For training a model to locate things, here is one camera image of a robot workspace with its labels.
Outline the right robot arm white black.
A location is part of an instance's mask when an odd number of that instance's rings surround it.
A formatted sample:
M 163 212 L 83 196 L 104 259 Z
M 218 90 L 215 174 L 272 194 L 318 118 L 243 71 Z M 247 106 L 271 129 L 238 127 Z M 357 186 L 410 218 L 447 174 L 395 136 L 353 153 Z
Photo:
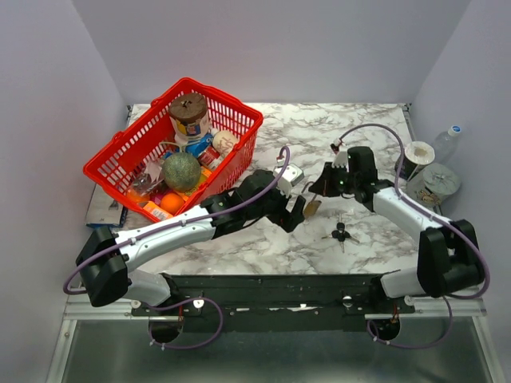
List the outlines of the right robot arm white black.
M 418 244 L 415 268 L 385 274 L 379 279 L 380 286 L 368 291 L 372 310 L 386 312 L 397 298 L 406 295 L 439 298 L 485 281 L 473 225 L 429 211 L 399 193 L 391 181 L 380 180 L 370 148 L 338 152 L 335 161 L 324 164 L 308 191 L 322 197 L 353 195 L 367 210 L 387 218 Z

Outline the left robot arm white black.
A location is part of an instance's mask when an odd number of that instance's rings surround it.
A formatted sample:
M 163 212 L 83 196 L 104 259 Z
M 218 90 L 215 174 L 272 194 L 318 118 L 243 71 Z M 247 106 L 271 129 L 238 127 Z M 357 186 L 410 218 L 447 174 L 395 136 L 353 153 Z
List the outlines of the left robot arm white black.
M 257 170 L 232 190 L 211 195 L 183 214 L 158 223 L 113 233 L 93 230 L 76 264 L 89 302 L 107 306 L 121 298 L 148 303 L 158 314 L 171 314 L 177 296 L 170 279 L 140 267 L 171 251 L 230 235 L 266 218 L 286 232 L 304 221 L 305 199 L 287 210 L 292 188 L 303 171 L 290 164 L 274 171 Z

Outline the large brass padlock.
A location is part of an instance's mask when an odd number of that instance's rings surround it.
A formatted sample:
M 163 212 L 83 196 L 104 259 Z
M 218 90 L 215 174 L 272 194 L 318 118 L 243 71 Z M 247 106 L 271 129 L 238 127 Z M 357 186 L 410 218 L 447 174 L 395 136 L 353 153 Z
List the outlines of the large brass padlock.
M 301 194 L 304 195 L 313 183 L 314 183 L 313 181 L 306 182 L 305 185 L 303 186 Z M 311 200 L 306 204 L 306 206 L 303 209 L 304 219 L 310 219 L 313 215 L 315 215 L 321 203 L 322 202 L 318 200 L 318 194 L 313 193 Z

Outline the black-headed key bunch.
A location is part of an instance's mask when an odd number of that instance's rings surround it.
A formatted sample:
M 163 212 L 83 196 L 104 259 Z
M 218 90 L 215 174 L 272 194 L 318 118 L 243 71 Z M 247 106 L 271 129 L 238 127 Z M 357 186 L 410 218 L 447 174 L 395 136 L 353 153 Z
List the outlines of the black-headed key bunch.
M 347 225 L 343 221 L 343 214 L 339 215 L 335 229 L 329 235 L 323 236 L 323 239 L 335 239 L 339 243 L 343 254 L 346 251 L 346 242 L 360 244 L 360 241 L 347 230 Z

